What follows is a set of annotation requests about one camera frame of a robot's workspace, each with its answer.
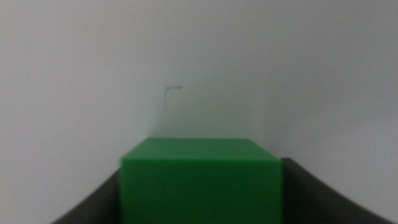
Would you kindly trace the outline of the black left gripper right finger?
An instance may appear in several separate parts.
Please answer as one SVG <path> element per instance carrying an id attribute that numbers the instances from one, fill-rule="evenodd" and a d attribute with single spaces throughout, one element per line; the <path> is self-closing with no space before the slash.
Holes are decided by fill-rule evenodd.
<path id="1" fill-rule="evenodd" d="M 281 161 L 285 224 L 393 224 L 341 195 L 291 158 Z"/>

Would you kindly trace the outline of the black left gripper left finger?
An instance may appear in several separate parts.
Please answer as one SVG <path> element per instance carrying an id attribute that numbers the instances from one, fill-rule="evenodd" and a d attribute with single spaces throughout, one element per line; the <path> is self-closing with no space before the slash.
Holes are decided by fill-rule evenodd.
<path id="1" fill-rule="evenodd" d="M 119 170 L 53 224 L 120 223 Z"/>

